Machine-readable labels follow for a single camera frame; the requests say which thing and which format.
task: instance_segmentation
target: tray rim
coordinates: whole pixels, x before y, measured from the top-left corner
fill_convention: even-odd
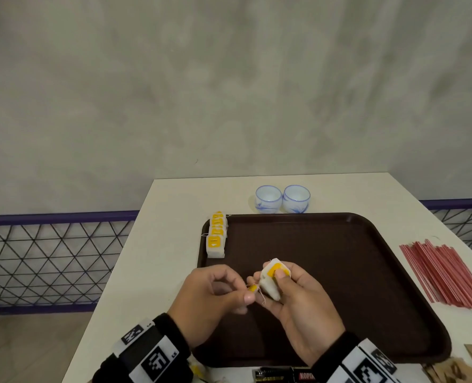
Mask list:
[[[366,217],[359,215],[354,212],[309,212],[309,213],[302,213],[302,214],[295,214],[295,213],[279,213],[279,214],[232,214],[231,216],[227,217],[227,223],[230,222],[230,218],[232,217],[250,217],[250,218],[291,218],[291,219],[299,219],[299,218],[305,218],[305,217],[316,217],[316,216],[331,216],[331,217],[346,217],[347,223],[352,222],[353,220],[358,220],[361,225],[365,224],[367,228],[370,228],[375,236],[380,240],[381,244],[383,244],[386,247],[387,255],[389,257],[392,257],[392,262],[393,264],[399,268],[399,272],[402,273],[402,276],[406,279],[408,283],[408,287],[413,289],[413,293],[416,295],[416,297],[419,299],[421,304],[424,306],[424,308],[427,309],[428,313],[431,314],[431,316],[434,318],[435,323],[441,328],[441,335],[445,340],[445,344],[442,344],[443,352],[441,352],[438,355],[433,355],[433,356],[428,356],[428,357],[423,357],[422,360],[419,360],[421,356],[412,356],[412,357],[400,357],[396,359],[396,364],[435,364],[439,363],[441,361],[446,360],[448,357],[450,357],[450,354],[452,352],[452,340],[450,338],[449,332],[447,331],[447,328],[445,327],[444,323],[440,320],[438,315],[435,313],[433,308],[431,307],[431,304],[427,301],[427,299],[424,297],[420,289],[417,287],[415,282],[413,281],[412,277],[408,274],[406,271],[405,267],[402,265],[402,263],[399,261],[398,257],[394,254],[390,246],[388,245],[387,241],[385,238],[382,237],[376,226]],[[202,233],[207,233],[207,230],[209,229],[209,219],[202,225]],[[200,247],[199,247],[199,254],[198,254],[198,259],[197,259],[197,267],[206,267],[205,266],[205,261],[207,260],[207,253],[206,253],[206,237],[201,236],[201,242],[200,242]],[[258,360],[261,361],[261,359],[240,359],[241,361],[243,360]]]

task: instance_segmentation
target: person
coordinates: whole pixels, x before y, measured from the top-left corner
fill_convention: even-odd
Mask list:
[[[360,341],[346,331],[321,284],[297,264],[283,263],[291,277],[282,270],[275,272],[280,302],[247,289],[247,284],[259,282],[260,272],[245,283],[223,264],[194,269],[168,312],[126,333],[92,383],[189,383],[191,349],[210,337],[223,316],[244,315],[248,305],[263,303],[263,298],[263,308],[281,322],[293,349],[318,382],[399,382],[394,364],[371,341]]]

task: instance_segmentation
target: tray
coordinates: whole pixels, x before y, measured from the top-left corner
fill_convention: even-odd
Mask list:
[[[353,213],[232,215],[225,258],[244,280],[272,258],[295,262],[325,288],[347,330],[369,338],[395,363],[437,363],[450,356],[449,334],[376,227]],[[209,227],[207,221],[202,233]],[[258,304],[227,315],[194,356],[210,367],[301,366],[280,322]]]

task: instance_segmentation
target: hand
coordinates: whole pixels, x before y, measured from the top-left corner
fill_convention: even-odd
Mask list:
[[[245,314],[255,295],[241,276],[225,264],[194,269],[172,303],[169,316],[190,348],[205,342],[229,312]]]
[[[275,271],[283,295],[280,302],[265,297],[264,307],[278,318],[295,352],[312,367],[344,333],[344,324],[319,282],[297,264],[283,264],[291,270],[291,278],[282,270]],[[247,283],[258,283],[260,276],[261,272],[254,273],[247,278]],[[263,302],[260,293],[256,294],[256,299]]]

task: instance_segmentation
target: person's left hand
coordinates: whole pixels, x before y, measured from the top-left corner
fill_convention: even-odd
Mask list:
[[[225,264],[194,269],[172,303],[169,316],[190,348],[205,342],[229,312],[245,314],[255,295],[243,278]]]

